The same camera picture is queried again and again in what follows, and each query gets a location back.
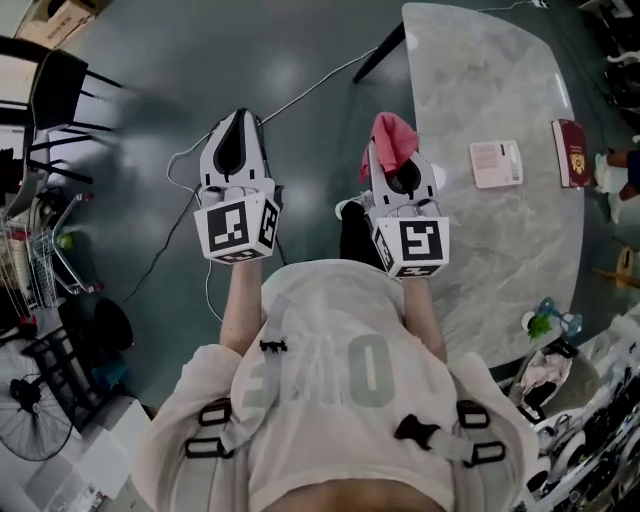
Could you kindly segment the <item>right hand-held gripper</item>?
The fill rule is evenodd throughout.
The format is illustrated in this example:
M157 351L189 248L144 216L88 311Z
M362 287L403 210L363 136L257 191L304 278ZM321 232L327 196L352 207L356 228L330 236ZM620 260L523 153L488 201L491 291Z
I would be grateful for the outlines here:
M372 241L391 278L429 277L449 264L450 223L440 213L438 185L431 163L414 151L405 163L405 190L389 177L369 142Z

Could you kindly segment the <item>black floor fan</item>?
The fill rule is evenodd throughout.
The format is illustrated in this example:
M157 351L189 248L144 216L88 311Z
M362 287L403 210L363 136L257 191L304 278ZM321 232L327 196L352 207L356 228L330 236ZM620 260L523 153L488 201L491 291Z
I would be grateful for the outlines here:
M47 344L0 342L0 444L18 458L45 462L74 427L69 358Z

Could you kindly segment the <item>black table leg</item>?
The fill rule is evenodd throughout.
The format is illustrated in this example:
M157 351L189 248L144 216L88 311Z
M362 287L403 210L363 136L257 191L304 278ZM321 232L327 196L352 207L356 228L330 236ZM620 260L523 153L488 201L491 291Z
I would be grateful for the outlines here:
M359 84L375 67L377 67L396 47L405 41L404 24L400 23L384 39L384 41L368 56L360 67L352 82Z

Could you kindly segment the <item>person's legs in black trousers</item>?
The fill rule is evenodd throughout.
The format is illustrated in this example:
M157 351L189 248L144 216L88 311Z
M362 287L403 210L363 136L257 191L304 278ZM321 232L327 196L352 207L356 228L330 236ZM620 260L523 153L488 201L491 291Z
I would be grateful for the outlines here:
M363 206L350 200L342 206L340 213L342 224L340 258L383 270L382 261L371 239L371 231Z

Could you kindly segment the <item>person's right forearm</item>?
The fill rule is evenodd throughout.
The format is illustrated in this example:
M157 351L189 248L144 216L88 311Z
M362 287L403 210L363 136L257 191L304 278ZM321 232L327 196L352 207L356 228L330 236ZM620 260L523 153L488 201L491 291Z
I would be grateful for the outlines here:
M406 329L439 360L447 362L447 350L426 278L402 281Z

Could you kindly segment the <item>person's torso in white shirt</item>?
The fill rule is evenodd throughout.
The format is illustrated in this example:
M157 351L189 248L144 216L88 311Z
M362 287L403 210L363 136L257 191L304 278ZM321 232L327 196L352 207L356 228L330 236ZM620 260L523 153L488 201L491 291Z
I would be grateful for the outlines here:
M139 444L153 512L508 512L538 456L483 360L446 356L422 271L233 267L220 341Z

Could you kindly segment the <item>small green potted plant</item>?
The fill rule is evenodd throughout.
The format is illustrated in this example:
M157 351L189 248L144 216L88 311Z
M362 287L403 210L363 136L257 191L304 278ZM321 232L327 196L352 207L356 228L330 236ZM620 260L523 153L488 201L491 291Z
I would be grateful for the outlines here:
M550 315L535 313L534 311L527 311L523 314L521 326L530 341L544 337L552 330Z

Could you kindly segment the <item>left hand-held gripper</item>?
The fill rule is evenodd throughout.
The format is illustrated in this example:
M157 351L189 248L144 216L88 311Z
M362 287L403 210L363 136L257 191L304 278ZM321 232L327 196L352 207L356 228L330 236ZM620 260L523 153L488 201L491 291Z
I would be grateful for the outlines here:
M236 176L249 181L214 185ZM201 182L209 187L194 217L205 258L233 265L273 254L281 208L275 182L264 176L255 116L236 110L214 127L200 157Z

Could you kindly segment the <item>blue plastic toy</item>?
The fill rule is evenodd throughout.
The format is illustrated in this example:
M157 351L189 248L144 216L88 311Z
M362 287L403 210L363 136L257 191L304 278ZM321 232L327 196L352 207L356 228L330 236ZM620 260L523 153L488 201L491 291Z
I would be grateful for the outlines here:
M559 329L559 336L565 340L575 337L582 331L582 316L561 311L551 297L546 297L539 303L536 316L543 320L544 326Z

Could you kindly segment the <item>pink cloth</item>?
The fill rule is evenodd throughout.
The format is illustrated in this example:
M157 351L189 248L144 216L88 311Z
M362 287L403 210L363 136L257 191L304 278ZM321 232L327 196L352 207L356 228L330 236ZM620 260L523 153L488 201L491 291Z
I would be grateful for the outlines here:
M392 176L419 147L419 136L395 113L381 112L373 123L371 142L376 158L386 175Z

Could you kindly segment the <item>pink calculator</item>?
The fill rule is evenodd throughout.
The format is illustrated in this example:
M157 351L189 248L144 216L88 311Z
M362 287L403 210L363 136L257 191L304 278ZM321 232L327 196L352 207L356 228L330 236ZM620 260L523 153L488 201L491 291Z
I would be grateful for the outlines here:
M469 153L477 188L491 189L523 183L522 160L515 140L472 143Z

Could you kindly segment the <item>dark red book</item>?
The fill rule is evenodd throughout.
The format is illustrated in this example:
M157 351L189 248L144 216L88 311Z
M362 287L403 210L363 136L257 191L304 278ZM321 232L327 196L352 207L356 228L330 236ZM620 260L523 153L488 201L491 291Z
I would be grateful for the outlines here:
M586 139L582 126L572 120L551 122L556 145L560 182L563 188L584 188L592 185L592 166L588 163Z

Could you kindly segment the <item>cardboard box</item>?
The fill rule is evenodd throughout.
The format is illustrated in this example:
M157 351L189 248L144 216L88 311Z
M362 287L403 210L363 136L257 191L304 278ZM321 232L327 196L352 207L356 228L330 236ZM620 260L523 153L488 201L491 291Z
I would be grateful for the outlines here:
M111 1L32 0L14 37L56 49L94 21Z

